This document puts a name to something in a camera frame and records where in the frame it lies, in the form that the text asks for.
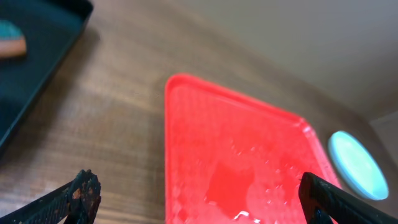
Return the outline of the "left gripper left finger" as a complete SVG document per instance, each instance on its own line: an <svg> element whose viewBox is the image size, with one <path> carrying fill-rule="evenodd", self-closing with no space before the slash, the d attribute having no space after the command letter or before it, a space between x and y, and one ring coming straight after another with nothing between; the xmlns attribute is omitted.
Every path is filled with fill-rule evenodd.
<svg viewBox="0 0 398 224"><path fill-rule="evenodd" d="M81 170L71 182L1 217L1 223L93 224L101 202L101 184L91 170Z"/></svg>

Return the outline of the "light blue plate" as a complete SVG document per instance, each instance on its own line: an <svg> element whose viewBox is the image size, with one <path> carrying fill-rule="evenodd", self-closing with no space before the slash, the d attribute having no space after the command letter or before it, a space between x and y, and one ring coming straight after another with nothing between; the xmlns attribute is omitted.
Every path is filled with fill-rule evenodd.
<svg viewBox="0 0 398 224"><path fill-rule="evenodd" d="M346 131L337 131L328 140L332 163L351 189L369 200L385 200L389 186L381 168L368 150Z"/></svg>

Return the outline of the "green orange sponge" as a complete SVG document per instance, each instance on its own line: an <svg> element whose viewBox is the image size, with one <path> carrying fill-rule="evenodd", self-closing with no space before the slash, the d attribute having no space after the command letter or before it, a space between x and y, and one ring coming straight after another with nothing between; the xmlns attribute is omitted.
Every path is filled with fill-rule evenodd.
<svg viewBox="0 0 398 224"><path fill-rule="evenodd" d="M24 34L16 25L1 20L1 59L20 57L27 52Z"/></svg>

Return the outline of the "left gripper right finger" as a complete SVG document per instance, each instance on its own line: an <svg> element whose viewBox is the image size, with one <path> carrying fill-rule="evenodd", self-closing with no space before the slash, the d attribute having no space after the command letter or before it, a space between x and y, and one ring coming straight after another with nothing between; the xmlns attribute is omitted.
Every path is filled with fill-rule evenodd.
<svg viewBox="0 0 398 224"><path fill-rule="evenodd" d="M311 172L303 173L298 196L308 224L397 224L396 218Z"/></svg>

